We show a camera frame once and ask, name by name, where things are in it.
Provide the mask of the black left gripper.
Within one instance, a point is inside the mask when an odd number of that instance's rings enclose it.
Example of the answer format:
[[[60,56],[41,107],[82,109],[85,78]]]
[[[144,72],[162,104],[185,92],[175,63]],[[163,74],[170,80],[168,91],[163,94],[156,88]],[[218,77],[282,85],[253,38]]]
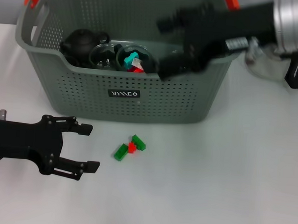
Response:
[[[91,124],[79,124],[73,116],[65,117],[62,129],[83,136],[89,136],[92,130]],[[95,174],[100,167],[99,161],[60,158],[62,139],[60,128],[45,117],[35,124],[0,120],[0,157],[30,160],[43,175],[80,180],[84,173]]]

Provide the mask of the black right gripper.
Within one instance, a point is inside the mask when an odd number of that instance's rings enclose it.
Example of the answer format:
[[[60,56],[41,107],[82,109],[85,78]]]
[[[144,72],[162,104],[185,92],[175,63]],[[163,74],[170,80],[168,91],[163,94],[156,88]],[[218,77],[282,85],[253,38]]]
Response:
[[[259,4],[234,11],[217,12],[210,3],[183,7],[175,14],[157,20],[161,33],[184,28],[183,48],[186,56],[169,55],[159,61],[157,74],[166,80],[185,72],[199,72],[210,60],[247,47],[228,46],[226,41],[255,37],[259,45],[276,43],[274,5]]]

